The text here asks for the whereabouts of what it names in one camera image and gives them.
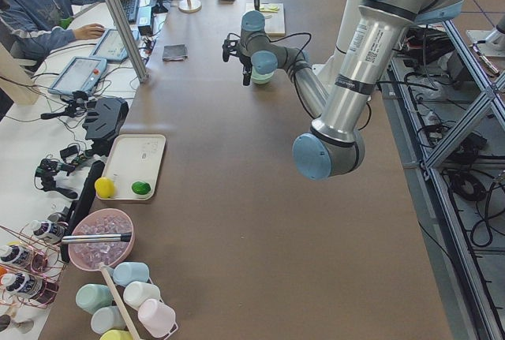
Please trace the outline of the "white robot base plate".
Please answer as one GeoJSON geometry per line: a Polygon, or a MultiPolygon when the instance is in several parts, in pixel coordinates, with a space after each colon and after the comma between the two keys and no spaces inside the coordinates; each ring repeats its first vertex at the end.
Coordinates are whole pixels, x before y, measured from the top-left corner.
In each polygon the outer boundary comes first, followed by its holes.
{"type": "Polygon", "coordinates": [[[322,83],[327,97],[330,97],[337,88],[338,92],[355,92],[363,95],[367,103],[371,100],[377,77],[373,76],[376,68],[371,67],[369,63],[341,65],[339,60],[331,59],[326,64],[315,64],[312,70],[322,83]]]}

